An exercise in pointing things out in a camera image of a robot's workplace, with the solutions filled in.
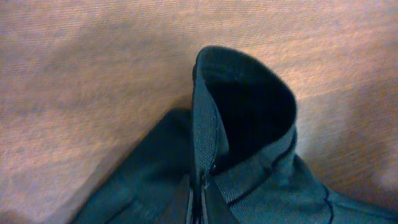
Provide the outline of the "black t-shirt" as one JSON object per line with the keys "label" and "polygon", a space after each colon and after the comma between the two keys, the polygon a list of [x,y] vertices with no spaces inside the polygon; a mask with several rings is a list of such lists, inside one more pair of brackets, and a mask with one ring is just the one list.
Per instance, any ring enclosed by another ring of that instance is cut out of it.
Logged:
{"label": "black t-shirt", "polygon": [[192,103],[159,121],[75,223],[397,222],[314,178],[295,153],[294,95],[258,60],[205,47]]}

